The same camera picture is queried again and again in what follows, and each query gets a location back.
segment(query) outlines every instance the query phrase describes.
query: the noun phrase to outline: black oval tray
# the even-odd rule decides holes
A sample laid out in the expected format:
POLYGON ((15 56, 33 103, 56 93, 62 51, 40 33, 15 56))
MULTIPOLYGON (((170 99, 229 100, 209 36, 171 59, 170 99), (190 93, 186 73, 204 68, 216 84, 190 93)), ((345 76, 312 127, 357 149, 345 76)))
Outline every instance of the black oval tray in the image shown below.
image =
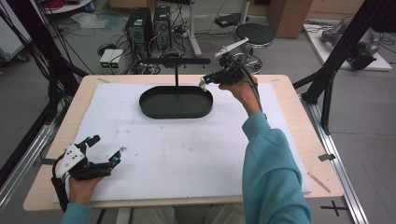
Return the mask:
POLYGON ((139 104, 152 119, 198 119, 212 110, 213 96, 194 86, 157 86, 143 92, 139 104))

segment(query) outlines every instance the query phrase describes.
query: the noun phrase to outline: person's hand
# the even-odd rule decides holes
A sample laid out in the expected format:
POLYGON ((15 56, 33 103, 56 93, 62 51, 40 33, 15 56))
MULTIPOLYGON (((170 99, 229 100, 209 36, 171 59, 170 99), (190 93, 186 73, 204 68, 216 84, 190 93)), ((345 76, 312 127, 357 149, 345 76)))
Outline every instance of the person's hand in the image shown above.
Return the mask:
POLYGON ((90 180, 77 181, 75 178, 69 178, 70 188, 70 203, 81 203, 85 205, 90 204, 91 196, 96 185, 101 181, 102 177, 97 177, 90 180))
MULTIPOLYGON (((254 76, 252 77, 254 82, 257 83, 257 78, 254 76)), ((230 91, 233 94, 233 97, 241 102, 249 116, 256 112, 262 111, 247 77, 242 78, 234 85, 219 84, 219 89, 230 91)))

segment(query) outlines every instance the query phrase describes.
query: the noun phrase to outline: power strip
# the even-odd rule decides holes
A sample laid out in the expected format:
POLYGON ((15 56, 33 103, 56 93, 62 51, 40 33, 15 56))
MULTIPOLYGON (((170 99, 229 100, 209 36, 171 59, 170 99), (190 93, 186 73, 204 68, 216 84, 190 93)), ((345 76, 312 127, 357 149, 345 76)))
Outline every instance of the power strip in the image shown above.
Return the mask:
POLYGON ((225 28, 225 27, 229 27, 232 25, 237 25, 240 20, 241 20, 241 13, 234 13, 234 14, 231 14, 228 16, 215 18, 215 23, 219 27, 225 28))

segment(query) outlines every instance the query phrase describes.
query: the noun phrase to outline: white device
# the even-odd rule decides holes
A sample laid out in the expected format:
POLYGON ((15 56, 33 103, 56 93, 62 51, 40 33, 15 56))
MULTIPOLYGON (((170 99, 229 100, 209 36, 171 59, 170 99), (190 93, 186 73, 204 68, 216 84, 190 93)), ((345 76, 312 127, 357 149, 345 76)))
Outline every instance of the white device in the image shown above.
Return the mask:
POLYGON ((100 64, 105 75, 121 74, 125 67, 123 49, 106 49, 100 64))
POLYGON ((125 68, 123 49, 114 49, 110 59, 110 68, 112 74, 121 74, 125 68))
POLYGON ((68 172, 84 158, 84 154, 82 154, 82 152, 75 145, 71 145, 70 147, 68 147, 66 152, 64 153, 64 158, 62 159, 61 166, 56 173, 56 177, 62 177, 64 174, 66 174, 66 172, 68 172))
POLYGON ((227 47, 223 47, 219 52, 215 53, 215 57, 219 57, 220 55, 223 55, 229 51, 231 51, 232 49, 235 49, 237 47, 239 47, 240 45, 242 45, 243 43, 248 42, 248 38, 245 37, 245 39, 240 40, 234 44, 231 44, 227 47))
POLYGON ((103 73, 105 75, 111 74, 110 59, 111 59, 111 56, 113 55, 113 52, 114 52, 114 49, 106 49, 102 55, 102 58, 99 61, 102 66, 103 73))

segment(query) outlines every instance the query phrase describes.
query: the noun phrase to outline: computer tower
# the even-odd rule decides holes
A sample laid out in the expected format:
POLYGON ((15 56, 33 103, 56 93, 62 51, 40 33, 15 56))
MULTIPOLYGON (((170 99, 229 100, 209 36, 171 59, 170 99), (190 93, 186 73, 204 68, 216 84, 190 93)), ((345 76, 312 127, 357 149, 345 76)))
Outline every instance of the computer tower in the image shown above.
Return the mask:
POLYGON ((136 50, 142 58, 150 58, 154 50, 154 28, 149 8, 134 7, 125 31, 132 50, 136 50))
POLYGON ((157 36, 157 49, 172 48, 171 39, 171 8, 156 6, 154 10, 154 31, 157 36))

